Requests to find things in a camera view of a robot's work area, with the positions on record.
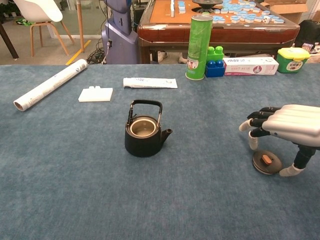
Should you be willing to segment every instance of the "blue carpet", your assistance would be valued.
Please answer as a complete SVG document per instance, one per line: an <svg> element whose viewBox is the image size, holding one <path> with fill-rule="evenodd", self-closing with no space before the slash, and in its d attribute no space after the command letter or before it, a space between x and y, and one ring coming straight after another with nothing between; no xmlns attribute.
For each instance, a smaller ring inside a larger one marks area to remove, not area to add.
<svg viewBox="0 0 320 240"><path fill-rule="evenodd" d="M202 81L184 65L90 65L29 110L14 107L64 68L0 66L0 239L320 239L319 153L298 176L263 175L238 131L262 107L319 106L318 64ZM176 78L178 89L124 89L124 77ZM113 88L111 102L78 102L89 86ZM162 128L173 130L149 158L124 148L134 99L162 102ZM272 136L259 147L284 167L298 152Z"/></svg>

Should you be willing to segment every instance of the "green canister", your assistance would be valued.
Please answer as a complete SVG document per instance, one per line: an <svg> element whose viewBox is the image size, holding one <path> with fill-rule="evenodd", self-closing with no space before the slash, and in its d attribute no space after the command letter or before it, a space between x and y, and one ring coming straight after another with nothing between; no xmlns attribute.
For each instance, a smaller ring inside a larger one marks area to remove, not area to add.
<svg viewBox="0 0 320 240"><path fill-rule="evenodd" d="M188 79L202 80L205 77L213 19L212 16L207 14L191 17L187 70L185 73Z"/></svg>

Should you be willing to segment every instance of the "black cast iron teapot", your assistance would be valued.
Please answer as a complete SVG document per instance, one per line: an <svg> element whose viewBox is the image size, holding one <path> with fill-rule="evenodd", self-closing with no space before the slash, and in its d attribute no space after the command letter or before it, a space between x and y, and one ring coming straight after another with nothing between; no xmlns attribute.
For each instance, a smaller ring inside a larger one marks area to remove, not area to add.
<svg viewBox="0 0 320 240"><path fill-rule="evenodd" d="M133 116L135 104L149 104L159 106L159 117ZM125 149L136 157L149 157L158 153L167 137L173 132L171 129L161 131L160 117L162 104L159 101L138 99L132 101L128 120L125 126Z"/></svg>

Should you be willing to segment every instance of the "paper roll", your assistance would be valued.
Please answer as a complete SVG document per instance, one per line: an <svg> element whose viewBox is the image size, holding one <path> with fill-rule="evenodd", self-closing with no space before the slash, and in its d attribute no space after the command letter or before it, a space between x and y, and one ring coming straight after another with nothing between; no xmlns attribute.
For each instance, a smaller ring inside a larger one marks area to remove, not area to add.
<svg viewBox="0 0 320 240"><path fill-rule="evenodd" d="M55 89L66 83L68 80L73 78L75 75L86 69L88 63L84 59L80 59L64 70L58 72L53 77L49 78L45 82L41 83L25 95L19 97L13 102L17 109L25 111L45 96L53 92Z"/></svg>

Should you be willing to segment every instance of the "gray robot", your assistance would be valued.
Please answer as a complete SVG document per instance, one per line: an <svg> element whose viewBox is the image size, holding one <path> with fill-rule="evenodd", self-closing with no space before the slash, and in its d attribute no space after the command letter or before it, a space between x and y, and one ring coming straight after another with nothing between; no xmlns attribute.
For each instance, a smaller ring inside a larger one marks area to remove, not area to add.
<svg viewBox="0 0 320 240"><path fill-rule="evenodd" d="M132 31L131 0L105 0L112 16L105 23L102 42L107 64L139 64L138 35Z"/></svg>

